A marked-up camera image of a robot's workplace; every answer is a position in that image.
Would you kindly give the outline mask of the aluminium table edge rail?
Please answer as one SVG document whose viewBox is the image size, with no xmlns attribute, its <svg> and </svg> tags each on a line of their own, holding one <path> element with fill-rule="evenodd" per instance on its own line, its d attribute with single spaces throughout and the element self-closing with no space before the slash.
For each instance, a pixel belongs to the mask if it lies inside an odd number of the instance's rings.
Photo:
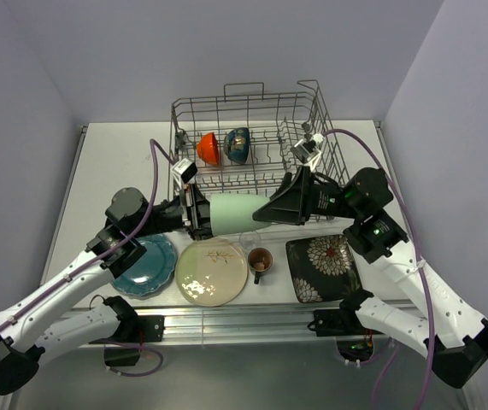
<svg viewBox="0 0 488 410">
<path fill-rule="evenodd" d="M 161 342 L 166 344 L 306 341 L 314 337 L 307 329 L 314 310 L 338 308 L 336 302 L 256 302 L 251 299 L 253 296 L 264 296 L 268 291 L 252 283 L 247 283 L 233 301 L 219 307 L 191 304 L 181 295 L 175 282 L 157 296 L 129 298 L 115 292 L 108 284 L 111 277 L 109 272 L 81 273 L 60 291 L 56 300 L 66 311 L 45 332 L 46 336 L 54 337 L 66 350 L 113 337 L 121 322 L 113 309 L 101 302 L 94 309 L 88 309 L 87 303 L 95 294 L 103 298 L 114 297 L 115 302 L 129 309 L 135 325 L 138 316 L 162 315 L 165 322 Z"/>
</svg>

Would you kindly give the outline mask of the teal scalloped plate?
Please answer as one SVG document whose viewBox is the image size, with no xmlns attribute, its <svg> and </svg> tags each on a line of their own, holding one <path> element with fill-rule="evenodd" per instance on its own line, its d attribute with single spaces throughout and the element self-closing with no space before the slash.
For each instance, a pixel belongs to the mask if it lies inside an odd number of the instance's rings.
<svg viewBox="0 0 488 410">
<path fill-rule="evenodd" d="M 155 296 L 171 283 L 178 251 L 164 234 L 142 237 L 138 241 L 146 252 L 112 286 L 122 295 L 143 299 Z"/>
</svg>

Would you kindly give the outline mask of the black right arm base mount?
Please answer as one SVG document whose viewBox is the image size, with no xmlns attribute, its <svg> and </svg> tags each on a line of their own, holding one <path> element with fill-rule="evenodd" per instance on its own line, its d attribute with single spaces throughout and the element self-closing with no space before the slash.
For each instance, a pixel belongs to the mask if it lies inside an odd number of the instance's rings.
<svg viewBox="0 0 488 410">
<path fill-rule="evenodd" d="M 354 313 L 345 309 L 314 310 L 307 329 L 317 337 L 334 337 L 338 354 L 346 366 L 362 366 L 393 347 L 390 338 L 383 340 L 383 344 L 376 343 L 374 336 L 379 332 L 365 328 Z"/>
</svg>

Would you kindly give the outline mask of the black floral square plate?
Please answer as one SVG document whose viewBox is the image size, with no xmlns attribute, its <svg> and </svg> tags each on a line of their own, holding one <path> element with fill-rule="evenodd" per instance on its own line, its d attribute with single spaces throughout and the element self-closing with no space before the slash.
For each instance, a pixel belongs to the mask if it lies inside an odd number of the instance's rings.
<svg viewBox="0 0 488 410">
<path fill-rule="evenodd" d="M 362 288 L 354 256 L 342 235 L 292 240 L 285 252 L 301 303 L 335 302 Z"/>
</svg>

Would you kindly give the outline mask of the clear drinking glass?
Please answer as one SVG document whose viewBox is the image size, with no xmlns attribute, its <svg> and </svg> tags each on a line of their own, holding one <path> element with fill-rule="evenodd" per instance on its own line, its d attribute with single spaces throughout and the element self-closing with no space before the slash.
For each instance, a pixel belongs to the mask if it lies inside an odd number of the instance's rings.
<svg viewBox="0 0 488 410">
<path fill-rule="evenodd" d="M 250 252 L 261 246 L 262 237 L 258 231 L 247 231 L 239 235 L 238 242 L 245 252 Z"/>
</svg>

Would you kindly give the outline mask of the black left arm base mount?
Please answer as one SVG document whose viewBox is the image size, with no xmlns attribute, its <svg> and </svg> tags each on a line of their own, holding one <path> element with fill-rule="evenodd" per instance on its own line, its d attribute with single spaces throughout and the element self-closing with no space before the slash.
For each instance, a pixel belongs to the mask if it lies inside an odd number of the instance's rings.
<svg viewBox="0 0 488 410">
<path fill-rule="evenodd" d="M 110 367 L 129 367 L 136 366 L 138 360 L 144 358 L 142 353 L 135 345 L 145 343 L 159 343 L 163 338 L 165 319 L 162 315 L 138 316 L 137 324 L 126 336 L 113 336 L 110 340 L 116 342 L 129 343 L 131 347 L 121 347 L 115 345 L 103 350 L 103 362 Z"/>
</svg>

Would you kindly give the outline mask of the light green plastic cup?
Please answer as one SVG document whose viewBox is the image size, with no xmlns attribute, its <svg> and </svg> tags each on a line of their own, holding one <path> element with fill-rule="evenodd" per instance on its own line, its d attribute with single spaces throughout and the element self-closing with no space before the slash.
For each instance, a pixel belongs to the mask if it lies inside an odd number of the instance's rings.
<svg viewBox="0 0 488 410">
<path fill-rule="evenodd" d="M 253 213 L 268 203 L 266 196 L 215 193 L 209 199 L 210 225 L 214 237 L 257 231 L 272 225 L 256 221 Z"/>
</svg>

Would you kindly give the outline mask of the black mug brown inside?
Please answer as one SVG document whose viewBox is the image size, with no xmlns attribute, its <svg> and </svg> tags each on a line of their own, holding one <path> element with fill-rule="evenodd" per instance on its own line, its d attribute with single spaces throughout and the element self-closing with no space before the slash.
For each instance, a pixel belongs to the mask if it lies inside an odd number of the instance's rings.
<svg viewBox="0 0 488 410">
<path fill-rule="evenodd" d="M 254 284 L 259 284 L 261 278 L 273 265 L 273 256 L 268 249 L 255 248 L 248 254 L 248 264 L 254 275 Z"/>
</svg>

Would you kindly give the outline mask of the blue patterned bowl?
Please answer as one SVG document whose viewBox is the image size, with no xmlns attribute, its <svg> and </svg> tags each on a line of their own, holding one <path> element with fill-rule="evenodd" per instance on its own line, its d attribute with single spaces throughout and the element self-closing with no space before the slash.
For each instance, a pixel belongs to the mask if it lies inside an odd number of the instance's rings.
<svg viewBox="0 0 488 410">
<path fill-rule="evenodd" d="M 224 138 L 223 151 L 230 161 L 244 165 L 250 152 L 250 130 L 247 127 L 232 129 Z"/>
</svg>

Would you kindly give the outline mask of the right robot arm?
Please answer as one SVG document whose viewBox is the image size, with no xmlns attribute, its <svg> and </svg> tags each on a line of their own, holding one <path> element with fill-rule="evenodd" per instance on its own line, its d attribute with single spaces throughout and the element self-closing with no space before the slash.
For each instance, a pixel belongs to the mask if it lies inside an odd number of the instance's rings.
<svg viewBox="0 0 488 410">
<path fill-rule="evenodd" d="M 405 313 L 358 290 L 339 305 L 335 329 L 384 333 L 429 360 L 433 373 L 460 389 L 488 360 L 488 318 L 467 304 L 421 257 L 406 231 L 385 211 L 394 196 L 381 168 L 365 167 L 344 186 L 300 166 L 286 174 L 256 221 L 301 226 L 313 215 L 352 221 L 350 248 L 382 272 L 421 312 Z"/>
</svg>

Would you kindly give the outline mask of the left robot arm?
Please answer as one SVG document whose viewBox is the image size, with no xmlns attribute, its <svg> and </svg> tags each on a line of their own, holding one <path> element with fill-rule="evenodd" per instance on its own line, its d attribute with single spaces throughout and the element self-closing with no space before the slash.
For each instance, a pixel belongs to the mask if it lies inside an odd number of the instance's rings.
<svg viewBox="0 0 488 410">
<path fill-rule="evenodd" d="M 31 380 L 47 352 L 38 340 L 62 314 L 97 288 L 113 282 L 145 253 L 139 238 L 185 230 L 193 239 L 211 237 L 210 202 L 195 184 L 171 201 L 155 204 L 136 188 L 115 193 L 104 228 L 52 280 L 0 312 L 0 395 Z"/>
</svg>

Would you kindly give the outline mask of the orange bowl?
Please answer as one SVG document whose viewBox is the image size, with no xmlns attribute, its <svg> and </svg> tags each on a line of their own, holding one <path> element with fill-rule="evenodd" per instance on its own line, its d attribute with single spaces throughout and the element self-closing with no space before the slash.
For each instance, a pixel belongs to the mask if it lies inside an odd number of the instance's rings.
<svg viewBox="0 0 488 410">
<path fill-rule="evenodd" d="M 198 157 L 205 163 L 211 166 L 220 165 L 218 141 L 213 132 L 209 132 L 202 136 L 201 140 L 197 144 L 196 152 Z"/>
</svg>

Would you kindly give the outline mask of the green cream round plate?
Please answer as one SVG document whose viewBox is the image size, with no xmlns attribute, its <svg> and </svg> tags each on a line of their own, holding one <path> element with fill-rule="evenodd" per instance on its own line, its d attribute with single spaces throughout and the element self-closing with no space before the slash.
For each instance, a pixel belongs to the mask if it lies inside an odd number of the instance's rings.
<svg viewBox="0 0 488 410">
<path fill-rule="evenodd" d="M 181 295 L 200 307 L 222 306 L 236 298 L 247 283 L 243 250 L 226 239 L 195 242 L 180 254 L 174 279 Z"/>
</svg>

